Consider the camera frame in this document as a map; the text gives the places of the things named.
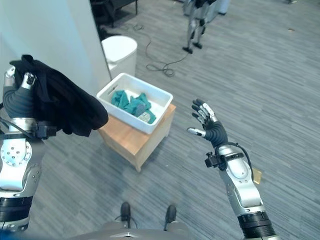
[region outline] robotic arm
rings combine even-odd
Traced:
[[[56,135],[49,122],[34,118],[33,86],[37,77],[24,74],[17,86],[15,67],[4,74],[3,106],[11,118],[0,118],[8,132],[1,135],[0,148],[0,230],[24,231],[41,176],[45,154],[42,139]]]
[[[203,130],[190,127],[187,131],[210,141],[214,154],[208,152],[206,166],[218,167],[229,202],[237,216],[246,240],[280,240],[276,235],[258,189],[253,183],[249,156],[237,143],[228,142],[227,133],[214,111],[200,99],[194,100],[192,115],[202,124]]]

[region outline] yellow tag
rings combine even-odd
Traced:
[[[260,184],[262,172],[256,168],[252,168],[253,171],[253,182],[256,184]]]

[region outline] white plastic bin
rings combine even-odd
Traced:
[[[113,105],[111,100],[114,92],[121,90],[125,91],[129,100],[131,96],[136,98],[141,93],[145,93],[148,101],[151,103],[150,111],[155,115],[155,121],[152,124],[149,124]],[[171,93],[127,73],[120,73],[116,76],[97,93],[96,97],[107,109],[110,115],[147,134],[151,134],[157,127],[173,99],[173,95]]]

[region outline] white wall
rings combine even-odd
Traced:
[[[1,0],[1,33],[1,62],[31,54],[91,95],[111,80],[89,0]]]
[[[4,40],[2,34],[0,33],[0,102],[2,102],[3,96],[3,74],[10,68],[9,60],[16,59],[18,56],[9,47],[7,42]]]

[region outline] robot finger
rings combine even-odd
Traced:
[[[206,136],[206,131],[200,130],[200,129],[197,129],[197,128],[194,128],[194,127],[189,127],[186,131],[188,133],[191,133],[193,135],[197,135],[197,136],[200,136],[200,137],[203,137],[203,138]]]
[[[192,113],[192,116],[194,116],[202,125],[205,124],[205,119],[202,116],[199,116],[198,114]]]
[[[202,104],[204,104],[205,102],[202,101],[201,99],[197,98],[196,100],[193,100],[192,103],[194,105],[197,105],[198,107],[200,107]]]
[[[204,112],[202,111],[201,109],[198,111],[198,113],[200,114],[201,117],[203,117],[203,119],[207,119],[209,116]]]
[[[197,105],[192,105],[191,106],[193,110],[195,110],[196,112],[198,112],[200,110],[200,108]]]
[[[205,116],[207,116],[208,118],[210,118],[210,114],[208,112],[208,110],[204,107],[204,105],[200,106],[201,111],[204,113]]]
[[[211,107],[208,104],[204,103],[202,107],[208,112],[211,119],[217,119],[215,112],[211,109]]]

